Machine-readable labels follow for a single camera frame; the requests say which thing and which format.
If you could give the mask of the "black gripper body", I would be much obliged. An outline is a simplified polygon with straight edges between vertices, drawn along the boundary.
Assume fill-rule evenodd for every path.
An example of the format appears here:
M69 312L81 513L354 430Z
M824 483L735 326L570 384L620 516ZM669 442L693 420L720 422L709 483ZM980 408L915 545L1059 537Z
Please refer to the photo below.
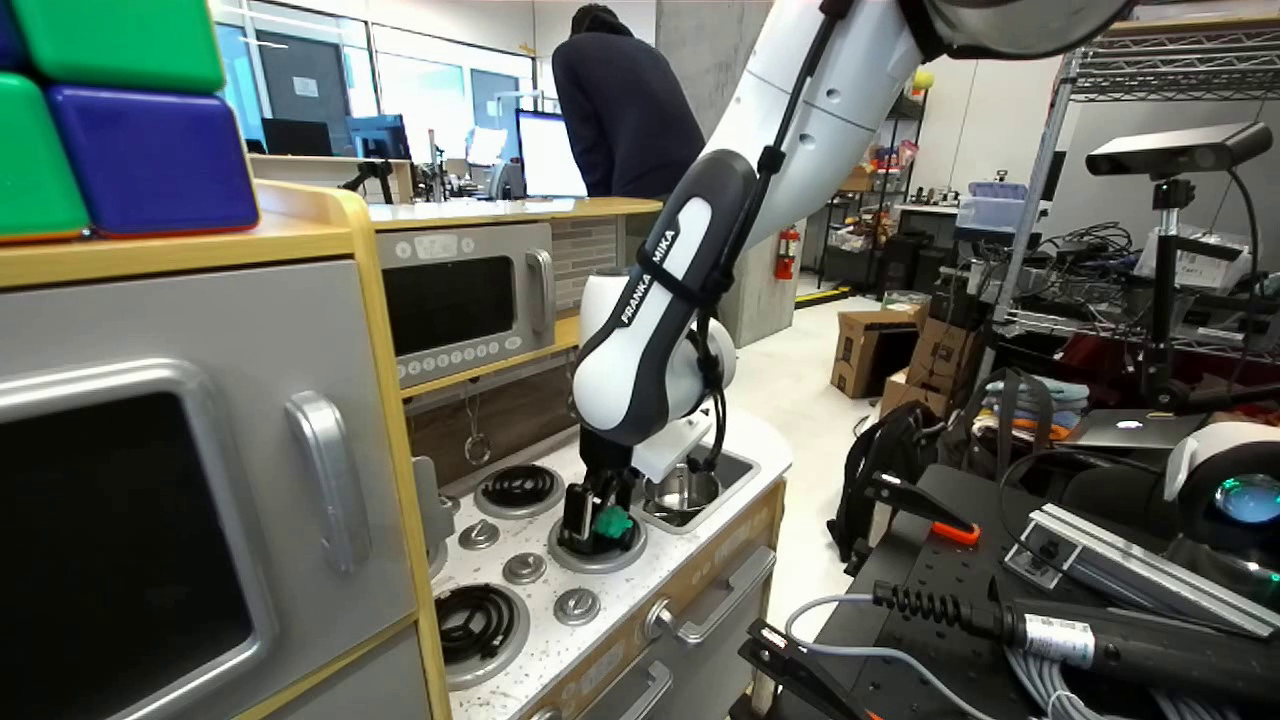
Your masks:
M578 430L584 486L597 508L632 508L638 472L632 468L632 447L608 435Z

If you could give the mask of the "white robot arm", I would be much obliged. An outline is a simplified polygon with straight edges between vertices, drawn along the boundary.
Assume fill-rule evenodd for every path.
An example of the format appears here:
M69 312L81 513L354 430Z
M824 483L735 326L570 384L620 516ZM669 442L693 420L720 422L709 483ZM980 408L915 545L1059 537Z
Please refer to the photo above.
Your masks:
M817 213L867 150L908 77L934 61L1044 61L1089 42L1137 0L772 0L735 97L665 198L610 306L584 325L570 371L589 474L563 492L568 546L625 546L632 479L665 479L693 447L642 442L700 404L727 435L733 347L712 306L752 240Z

